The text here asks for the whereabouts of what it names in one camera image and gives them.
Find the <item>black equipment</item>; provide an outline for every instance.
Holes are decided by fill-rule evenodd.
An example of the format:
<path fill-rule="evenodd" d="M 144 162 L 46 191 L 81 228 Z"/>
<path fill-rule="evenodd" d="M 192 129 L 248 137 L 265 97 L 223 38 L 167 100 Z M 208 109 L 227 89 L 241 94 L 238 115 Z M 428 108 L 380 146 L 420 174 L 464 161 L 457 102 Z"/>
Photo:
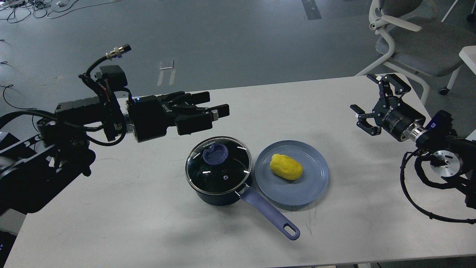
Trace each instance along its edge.
<path fill-rule="evenodd" d="M 476 209 L 476 176 L 474 172 L 476 142 L 457 137 L 451 124 L 453 121 L 451 114 L 443 110 L 436 113 L 424 127 L 425 117 L 403 102 L 403 95 L 411 88 L 397 75 L 387 74 L 384 77 L 376 77 L 370 74 L 367 77 L 378 84 L 380 97 L 372 109 L 372 113 L 365 113 L 356 104 L 350 106 L 357 113 L 357 126 L 372 136 L 379 135 L 383 128 L 399 142 L 410 139 L 417 146 L 414 152 L 405 154 L 400 167 L 400 181 L 405 196 L 413 206 L 430 218 L 447 222 L 476 223 L 476 219 L 451 219 L 420 208 L 413 202 L 405 186 L 405 167 L 411 157 L 417 156 L 415 170 L 425 185 L 438 189 L 455 188 L 465 194 L 466 206 Z M 394 86 L 395 95 L 390 85 Z M 367 122 L 368 118 L 374 118 L 376 126 Z M 422 162 L 430 162 L 432 170 L 446 183 L 430 181 L 423 171 Z M 461 177 L 463 174 L 466 174 L 469 179 Z"/>
<path fill-rule="evenodd" d="M 0 132 L 0 216 L 10 208 L 24 214 L 37 212 L 80 174 L 91 175 L 89 166 L 96 156 L 90 142 L 116 145 L 128 130 L 143 142 L 164 136 L 169 126 L 176 126 L 179 135 L 191 134 L 211 129 L 213 121 L 229 115 L 228 104 L 196 106 L 210 101 L 209 92 L 132 98 L 126 75 L 117 65 L 101 66 L 96 80 L 91 78 L 92 70 L 103 61 L 120 58 L 130 49 L 129 45 L 116 47 L 79 75 L 97 96 L 59 103 L 55 113 L 29 109 L 0 117 L 0 129 L 21 115 L 41 117 L 36 124 L 39 134 L 31 138 L 20 141 Z M 115 92 L 128 93 L 128 114 L 122 113 Z M 100 125 L 85 126 L 92 123 Z M 87 135 L 99 130 L 108 143 Z M 36 152 L 31 147 L 38 142 L 43 142 L 44 149 Z"/>

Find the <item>saucepan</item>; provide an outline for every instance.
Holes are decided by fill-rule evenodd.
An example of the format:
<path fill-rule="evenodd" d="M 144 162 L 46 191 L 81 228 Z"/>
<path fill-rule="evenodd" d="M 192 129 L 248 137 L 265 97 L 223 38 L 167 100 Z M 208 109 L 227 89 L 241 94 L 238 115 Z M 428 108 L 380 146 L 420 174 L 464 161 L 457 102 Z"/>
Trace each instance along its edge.
<path fill-rule="evenodd" d="M 188 183 L 203 201 L 214 206 L 227 206 L 242 199 L 254 206 L 287 238 L 298 239 L 298 227 L 248 186 L 251 182 L 251 166 L 251 153 L 241 141 L 219 136 L 193 148 L 187 158 L 185 171 Z"/>

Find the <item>gray chair seat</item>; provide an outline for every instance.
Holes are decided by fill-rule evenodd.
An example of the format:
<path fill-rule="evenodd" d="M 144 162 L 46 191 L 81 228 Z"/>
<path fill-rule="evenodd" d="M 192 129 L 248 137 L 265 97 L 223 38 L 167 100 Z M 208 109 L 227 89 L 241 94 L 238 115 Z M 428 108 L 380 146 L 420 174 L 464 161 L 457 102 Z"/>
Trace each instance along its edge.
<path fill-rule="evenodd" d="M 440 77 L 451 73 L 463 63 L 458 56 L 461 49 L 476 45 L 476 35 L 464 29 L 422 17 L 407 21 L 422 30 L 411 32 L 395 26 L 388 31 L 396 44 L 392 62 L 423 74 Z M 388 43 L 380 37 L 376 49 L 385 54 Z"/>

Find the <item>lid knob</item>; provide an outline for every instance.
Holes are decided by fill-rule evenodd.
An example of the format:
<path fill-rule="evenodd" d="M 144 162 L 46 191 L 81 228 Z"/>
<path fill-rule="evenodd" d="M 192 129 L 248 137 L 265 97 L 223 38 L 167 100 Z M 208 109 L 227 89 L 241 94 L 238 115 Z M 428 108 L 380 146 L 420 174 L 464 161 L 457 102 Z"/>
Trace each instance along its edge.
<path fill-rule="evenodd" d="M 219 165 L 228 157 L 228 148 L 220 143 L 212 144 L 208 149 L 203 150 L 203 160 L 209 165 Z"/>

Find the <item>blue plate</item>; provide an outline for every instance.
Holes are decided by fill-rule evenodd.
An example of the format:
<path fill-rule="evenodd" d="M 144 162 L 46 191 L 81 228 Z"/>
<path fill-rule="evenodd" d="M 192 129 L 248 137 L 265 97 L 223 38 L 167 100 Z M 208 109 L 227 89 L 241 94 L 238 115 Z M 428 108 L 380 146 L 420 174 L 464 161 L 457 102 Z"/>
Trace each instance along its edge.
<path fill-rule="evenodd" d="M 301 163 L 303 174 L 295 181 L 274 174 L 269 168 L 274 154 L 287 155 Z M 266 147 L 255 163 L 255 178 L 261 191 L 280 204 L 300 206 L 324 193 L 329 168 L 324 157 L 312 146 L 298 141 L 280 141 Z"/>

